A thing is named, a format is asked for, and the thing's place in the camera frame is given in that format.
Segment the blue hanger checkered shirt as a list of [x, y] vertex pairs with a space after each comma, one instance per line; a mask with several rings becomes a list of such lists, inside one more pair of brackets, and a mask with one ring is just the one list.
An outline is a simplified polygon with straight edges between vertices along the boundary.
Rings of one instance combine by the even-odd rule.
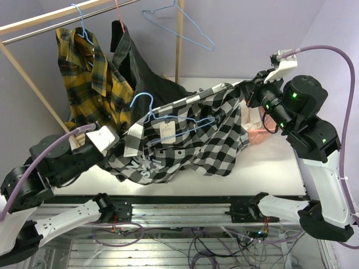
[[[148, 92], [142, 92], [139, 93], [138, 95], [136, 95], [131, 104], [130, 104], [130, 108], [132, 108], [136, 102], [136, 100], [140, 97], [140, 96], [148, 96], [150, 98], [150, 104], [149, 104], [149, 115], [146, 118], [146, 122], [153, 120], [162, 120], [163, 123], [160, 124], [160, 139], [156, 140], [156, 141], [152, 141], [151, 144], [156, 144], [156, 143], [173, 143], [175, 141], [175, 138], [187, 134], [187, 133], [191, 133], [193, 131], [196, 131], [197, 129], [200, 129], [202, 127], [206, 127], [209, 126], [211, 124], [213, 124], [215, 122], [215, 117], [206, 117], [203, 118], [201, 120], [196, 120], [195, 118], [189, 118], [189, 117], [179, 117], [179, 116], [175, 116], [175, 115], [165, 115], [162, 117], [157, 117], [155, 116], [154, 112], [153, 112], [153, 103], [154, 103], [154, 97], [152, 96], [152, 94], [148, 93]], [[194, 124], [194, 128], [192, 129], [188, 129], [184, 132], [181, 133], [177, 133], [176, 132], [176, 123], [175, 123], [175, 119], [178, 121], [191, 121]]]

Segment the black white checkered shirt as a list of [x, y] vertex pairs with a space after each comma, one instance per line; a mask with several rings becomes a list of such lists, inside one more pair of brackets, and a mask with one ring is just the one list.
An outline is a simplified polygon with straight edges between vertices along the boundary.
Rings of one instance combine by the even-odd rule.
[[[173, 143], [156, 143], [160, 139], [162, 120], [146, 122], [148, 113], [135, 122], [121, 138], [123, 155], [109, 162], [105, 171], [119, 181], [141, 185], [169, 182], [176, 172], [192, 169], [204, 176], [228, 176], [237, 155], [249, 145], [248, 134], [241, 125], [243, 93], [228, 83], [221, 83], [194, 95], [153, 108], [155, 116], [175, 115], [201, 120], [215, 117], [215, 122]], [[175, 119], [176, 132], [194, 128], [191, 121]]]

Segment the blue wire hanger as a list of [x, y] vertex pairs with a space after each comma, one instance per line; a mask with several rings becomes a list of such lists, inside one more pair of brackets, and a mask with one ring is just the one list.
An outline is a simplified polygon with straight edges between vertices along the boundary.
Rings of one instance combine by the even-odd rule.
[[[176, 25], [177, 25], [176, 30], [172, 30], [172, 29], [162, 25], [155, 19], [158, 12], [168, 10], [171, 8], [174, 8], [176, 10]], [[148, 20], [152, 24], [157, 25], [158, 27], [164, 29], [165, 31], [168, 31], [171, 34], [174, 34], [178, 38], [181, 38], [185, 41], [195, 44], [198, 47], [201, 47], [210, 52], [213, 52], [215, 50], [215, 43], [213, 42], [213, 40], [208, 35], [206, 35], [203, 32], [202, 28], [184, 11], [184, 8], [181, 7], [181, 5], [180, 5], [180, 1], [172, 1], [172, 4], [166, 5], [163, 7], [159, 7], [154, 10], [142, 10], [142, 16], [144, 19]], [[188, 36], [183, 34], [185, 20], [189, 21], [190, 24], [196, 29], [197, 33], [203, 39], [206, 40], [205, 43], [200, 43], [200, 42], [196, 41], [195, 39], [191, 39]]]

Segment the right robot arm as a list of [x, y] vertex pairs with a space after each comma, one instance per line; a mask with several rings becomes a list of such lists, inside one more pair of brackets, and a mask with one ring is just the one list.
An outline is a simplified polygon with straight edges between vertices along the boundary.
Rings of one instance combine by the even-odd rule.
[[344, 146], [335, 127], [317, 116], [328, 92], [312, 76], [267, 82], [268, 74], [261, 71], [236, 88], [248, 107], [262, 107], [275, 121], [308, 168], [319, 198], [294, 201], [261, 192], [251, 200], [247, 215], [255, 222], [264, 217], [296, 222], [316, 239], [345, 243], [354, 235], [357, 222], [350, 211], [348, 189], [340, 182], [339, 155]]

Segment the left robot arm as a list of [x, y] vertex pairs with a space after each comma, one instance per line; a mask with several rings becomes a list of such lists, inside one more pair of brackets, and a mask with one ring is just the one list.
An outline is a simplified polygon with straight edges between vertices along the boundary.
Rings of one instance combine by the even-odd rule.
[[57, 216], [30, 220], [31, 214], [54, 196], [56, 188], [68, 187], [119, 141], [108, 126], [95, 123], [60, 135], [43, 138], [30, 148], [23, 166], [12, 169], [1, 184], [1, 266], [22, 262], [52, 239], [89, 222], [117, 220], [117, 209], [109, 196], [99, 193], [77, 208]]

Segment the yellow plaid shirt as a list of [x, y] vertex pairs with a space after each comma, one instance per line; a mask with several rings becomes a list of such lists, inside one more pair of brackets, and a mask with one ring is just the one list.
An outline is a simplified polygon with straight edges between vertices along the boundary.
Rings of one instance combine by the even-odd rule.
[[56, 30], [58, 66], [70, 104], [69, 130], [90, 123], [112, 127], [119, 135], [132, 125], [134, 91], [101, 50], [95, 35], [82, 28]]

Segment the dark green striped shirt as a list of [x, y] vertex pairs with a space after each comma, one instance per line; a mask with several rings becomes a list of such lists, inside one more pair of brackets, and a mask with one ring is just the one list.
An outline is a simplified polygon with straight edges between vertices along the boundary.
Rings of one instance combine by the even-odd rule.
[[112, 22], [110, 51], [112, 62], [134, 91], [134, 95], [148, 92], [154, 98], [153, 108], [191, 96], [181, 85], [155, 74], [142, 58], [132, 41], [126, 25]]

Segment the blue hanger yellow shirt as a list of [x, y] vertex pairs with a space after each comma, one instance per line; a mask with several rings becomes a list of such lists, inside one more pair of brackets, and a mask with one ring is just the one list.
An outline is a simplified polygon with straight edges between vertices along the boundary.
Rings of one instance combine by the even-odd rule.
[[81, 71], [92, 72], [94, 70], [94, 43], [91, 41], [88, 32], [85, 29], [82, 11], [76, 4], [71, 7], [77, 9], [80, 14], [81, 27], [73, 29], [70, 33], [70, 51], [67, 53], [67, 60], [77, 65]]

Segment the pink hanger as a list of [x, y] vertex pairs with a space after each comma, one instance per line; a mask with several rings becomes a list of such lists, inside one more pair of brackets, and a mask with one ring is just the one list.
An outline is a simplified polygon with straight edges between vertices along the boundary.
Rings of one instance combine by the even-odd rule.
[[122, 32], [125, 33], [125, 27], [124, 27], [124, 24], [123, 24], [123, 21], [122, 21], [121, 9], [120, 9], [118, 0], [115, 0], [115, 3], [116, 3], [116, 10], [117, 10], [117, 12], [118, 12], [118, 20], [119, 20], [119, 23], [120, 23]]

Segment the pink plastic basket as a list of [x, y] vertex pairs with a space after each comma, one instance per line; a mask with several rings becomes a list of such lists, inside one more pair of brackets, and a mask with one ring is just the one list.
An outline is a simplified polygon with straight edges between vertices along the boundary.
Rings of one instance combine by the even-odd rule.
[[264, 122], [262, 121], [264, 112], [263, 108], [242, 107], [241, 124], [248, 134], [251, 145], [263, 143], [270, 132], [275, 131], [276, 123], [269, 115], [265, 116]]

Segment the wooden clothes rack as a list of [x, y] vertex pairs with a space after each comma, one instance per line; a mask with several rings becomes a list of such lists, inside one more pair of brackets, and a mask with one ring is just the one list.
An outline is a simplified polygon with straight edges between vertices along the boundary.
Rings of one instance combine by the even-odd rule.
[[[129, 21], [126, 6], [138, 1], [118, 1], [122, 19]], [[116, 5], [109, 1], [82, 12], [91, 13]], [[44, 15], [39, 1], [1, 1], [1, 26]], [[73, 14], [9, 34], [26, 34], [42, 26], [78, 17]], [[62, 129], [66, 113], [65, 95], [55, 75], [55, 44], [44, 33], [12, 44], [1, 43], [1, 149], [20, 150], [40, 135]]]

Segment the metal hanging rod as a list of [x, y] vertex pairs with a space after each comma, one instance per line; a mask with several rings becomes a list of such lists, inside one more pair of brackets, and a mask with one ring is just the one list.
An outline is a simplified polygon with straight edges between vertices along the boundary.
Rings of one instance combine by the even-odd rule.
[[[60, 10], [56, 10], [56, 11], [53, 11], [53, 12], [48, 12], [48, 13], [46, 13], [44, 15], [35, 16], [35, 17], [29, 18], [29, 19], [26, 19], [26, 20], [22, 20], [20, 22], [12, 23], [12, 24], [9, 24], [9, 25], [6, 25], [6, 26], [1, 26], [1, 35], [9, 34], [9, 33], [15, 32], [15, 31], [19, 31], [19, 30], [23, 30], [23, 29], [26, 29], [28, 27], [43, 24], [45, 22], [52, 21], [52, 20], [67, 16], [67, 15], [73, 14], [73, 13], [75, 13], [77, 11], [76, 7], [78, 7], [81, 11], [84, 11], [86, 9], [94, 8], [94, 7], [98, 6], [98, 5], [105, 4], [107, 2], [109, 2], [109, 1], [86, 1], [86, 2], [83, 2], [83, 3], [76, 4], [76, 6], [70, 6], [70, 7], [62, 8]], [[70, 24], [74, 24], [76, 22], [80, 22], [81, 20], [92, 18], [92, 17], [97, 16], [97, 15], [101, 15], [103, 13], [115, 10], [116, 8], [117, 8], [116, 5], [109, 6], [109, 7], [106, 7], [106, 8], [102, 8], [100, 10], [93, 11], [93, 12], [85, 14], [85, 15], [80, 15], [80, 16], [72, 18], [70, 20], [62, 21], [62, 22], [59, 22], [59, 23], [51, 25], [51, 26], [47, 26], [47, 27], [42, 28], [42, 29], [32, 31], [30, 33], [26, 33], [26, 34], [23, 34], [23, 35], [20, 35], [20, 36], [17, 36], [17, 37], [13, 37], [13, 38], [10, 38], [8, 40], [3, 40], [2, 44], [3, 45], [8, 45], [8, 44], [12, 44], [12, 43], [22, 41], [22, 40], [25, 40], [25, 39], [28, 39], [28, 38], [32, 38], [33, 36], [38, 36], [38, 35], [50, 32], [52, 30], [55, 30], [57, 28], [67, 26], [67, 25], [70, 25]]]

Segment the aluminium rail base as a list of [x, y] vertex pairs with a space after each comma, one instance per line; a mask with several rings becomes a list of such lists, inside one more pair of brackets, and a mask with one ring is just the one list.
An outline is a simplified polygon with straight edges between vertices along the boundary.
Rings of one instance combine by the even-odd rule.
[[32, 214], [32, 219], [46, 219], [83, 206], [94, 200], [109, 215], [107, 223], [134, 222], [142, 226], [182, 227], [204, 225], [262, 224], [280, 221], [298, 224], [320, 209], [316, 200], [297, 197], [256, 196], [55, 196]]

